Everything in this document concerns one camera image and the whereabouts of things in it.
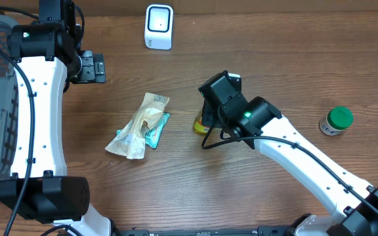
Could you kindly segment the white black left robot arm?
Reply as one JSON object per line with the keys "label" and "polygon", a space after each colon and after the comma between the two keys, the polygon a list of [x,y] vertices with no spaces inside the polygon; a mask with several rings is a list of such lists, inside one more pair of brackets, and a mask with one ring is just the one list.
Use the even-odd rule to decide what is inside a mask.
{"label": "white black left robot arm", "polygon": [[103,56],[81,49],[84,25],[72,1],[41,1],[36,21],[13,27],[7,60],[18,85],[17,141],[0,201],[13,216],[70,235],[114,235],[111,219],[90,202],[89,183],[67,173],[62,99],[70,84],[103,83]]}

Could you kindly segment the green lid jar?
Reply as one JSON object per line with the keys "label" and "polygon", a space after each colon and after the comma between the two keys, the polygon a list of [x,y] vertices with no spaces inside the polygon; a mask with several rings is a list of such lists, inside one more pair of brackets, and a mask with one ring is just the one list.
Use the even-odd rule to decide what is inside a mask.
{"label": "green lid jar", "polygon": [[336,136],[346,130],[353,120],[353,113],[347,107],[337,106],[320,119],[319,127],[324,134]]}

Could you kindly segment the yellow oil bottle silver cap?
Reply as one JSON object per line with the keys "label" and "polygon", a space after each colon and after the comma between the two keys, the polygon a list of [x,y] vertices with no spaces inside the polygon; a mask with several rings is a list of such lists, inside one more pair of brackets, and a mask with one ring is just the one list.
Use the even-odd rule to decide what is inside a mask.
{"label": "yellow oil bottle silver cap", "polygon": [[202,111],[199,111],[196,118],[194,119],[193,129],[195,133],[205,135],[209,131],[209,127],[203,126],[201,120]]}

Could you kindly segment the brown snack package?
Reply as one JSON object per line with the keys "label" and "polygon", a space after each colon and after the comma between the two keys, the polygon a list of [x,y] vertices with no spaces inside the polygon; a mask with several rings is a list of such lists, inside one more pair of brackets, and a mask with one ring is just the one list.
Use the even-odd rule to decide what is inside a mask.
{"label": "brown snack package", "polygon": [[147,92],[132,119],[105,147],[105,150],[131,160],[143,159],[146,147],[145,135],[159,123],[169,100],[169,97]]}

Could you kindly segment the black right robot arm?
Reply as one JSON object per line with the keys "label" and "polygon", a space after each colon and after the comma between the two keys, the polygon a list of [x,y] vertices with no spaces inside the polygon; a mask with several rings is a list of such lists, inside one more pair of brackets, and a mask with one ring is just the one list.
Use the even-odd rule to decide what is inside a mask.
{"label": "black right robot arm", "polygon": [[220,127],[220,145],[245,142],[296,178],[328,212],[304,214],[284,235],[378,236],[378,187],[347,171],[320,151],[259,96],[247,101],[238,74],[222,71],[199,87],[202,123]]}

